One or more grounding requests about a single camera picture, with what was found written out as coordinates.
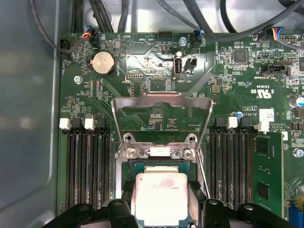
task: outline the cable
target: cable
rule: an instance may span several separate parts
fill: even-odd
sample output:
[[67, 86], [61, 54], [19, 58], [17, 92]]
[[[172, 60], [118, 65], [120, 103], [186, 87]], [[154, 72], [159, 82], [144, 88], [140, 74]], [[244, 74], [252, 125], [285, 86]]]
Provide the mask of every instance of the cable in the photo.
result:
[[72, 0], [71, 33], [76, 32], [76, 0]]
[[129, 14], [129, 0], [122, 0], [122, 15], [118, 23], [117, 32], [125, 32]]
[[74, 46], [71, 47], [71, 49], [69, 50], [65, 50], [65, 49], [62, 49], [60, 48], [59, 46], [57, 46], [47, 35], [47, 33], [45, 32], [42, 24], [41, 24], [41, 21], [39, 19], [39, 16], [38, 16], [38, 13], [37, 13], [37, 8], [36, 8], [36, 3], [35, 3], [35, 0], [29, 0], [29, 3], [30, 3], [30, 6], [31, 6], [31, 12], [33, 14], [33, 17], [34, 17], [34, 21], [39, 29], [39, 32], [41, 33], [41, 35], [43, 36], [44, 40], [50, 45], [52, 46], [54, 49], [56, 49], [57, 51], [59, 52], [62, 52], [64, 54], [70, 54], [72, 53], [73, 51], [75, 51], [81, 44], [82, 42], [84, 41], [83, 39], [80, 39], [79, 41], [77, 41]]
[[189, 27], [193, 28], [194, 30], [198, 30], [199, 27], [196, 26], [195, 24], [193, 24], [191, 21], [189, 21], [188, 19], [184, 18], [181, 14], [179, 14], [177, 11], [175, 11], [171, 6], [168, 5], [168, 3], [166, 3], [164, 0], [156, 0], [161, 7], [163, 7], [168, 13], [170, 13], [171, 15], [175, 16], [176, 18], [178, 18], [179, 20], [181, 20], [182, 22], [184, 22], [186, 25], [188, 25]]
[[[294, 4], [295, 1], [293, 0], [278, 0], [281, 5], [283, 5], [285, 8], [290, 7], [292, 4]], [[295, 9], [296, 13], [304, 15], [304, 6], [300, 6], [299, 8]]]
[[272, 35], [274, 36], [274, 40], [277, 41], [277, 34], [275, 28], [271, 28], [272, 30]]
[[84, 1], [76, 0], [76, 30], [77, 33], [84, 32]]
[[95, 19], [97, 21], [97, 24], [98, 24], [98, 27], [99, 27], [100, 31], [101, 32], [106, 32], [104, 20], [100, 15], [100, 12], [97, 8], [95, 0], [89, 0], [89, 2], [90, 2], [91, 8], [93, 10], [93, 13], [94, 13], [94, 16], [95, 16]]
[[110, 22], [110, 19], [109, 19], [109, 16], [108, 16], [108, 13], [106, 12], [106, 9], [105, 9], [105, 6], [103, 4], [103, 1], [102, 0], [95, 0], [96, 2], [96, 5], [97, 5], [97, 8], [98, 10], [100, 11], [103, 19], [104, 19], [104, 25], [105, 25], [105, 28], [108, 32], [114, 32], [113, 30], [113, 27], [111, 25], [111, 22]]
[[216, 35], [212, 31], [212, 29], [209, 27], [207, 21], [203, 17], [199, 6], [197, 5], [196, 1], [194, 0], [183, 0], [185, 6], [187, 7], [189, 13], [192, 15], [194, 20], [198, 23], [201, 29], [204, 30], [204, 32], [212, 39], [216, 39]]
[[281, 36], [281, 33], [282, 33], [282, 31], [283, 31], [283, 27], [281, 27], [280, 29], [279, 29], [279, 31], [277, 32], [277, 39], [280, 39], [280, 36]]
[[237, 32], [229, 20], [229, 17], [227, 14], [226, 0], [220, 0], [219, 11], [220, 11], [220, 15], [222, 17], [223, 23], [224, 23], [226, 29], [228, 30], [228, 32], [230, 32], [230, 33]]
[[278, 15], [276, 15], [274, 18], [262, 23], [261, 25], [258, 25], [254, 28], [251, 28], [249, 30], [239, 32], [237, 34], [231, 34], [231, 35], [215, 35], [209, 25], [206, 23], [206, 20], [203, 17], [195, 0], [183, 0], [186, 7], [188, 8], [189, 12], [192, 14], [192, 16], [196, 17], [196, 21], [198, 21], [199, 26], [205, 31], [206, 35], [212, 38], [214, 41], [217, 42], [231, 42], [235, 40], [239, 40], [242, 38], [245, 38], [247, 36], [251, 36], [254, 34], [257, 34], [258, 32], [264, 30], [265, 28], [272, 27], [274, 24], [278, 23], [285, 17], [287, 17], [289, 14], [291, 14], [296, 8], [301, 6], [304, 3], [304, 0], [298, 0], [294, 4], [292, 4], [289, 8], [285, 9]]

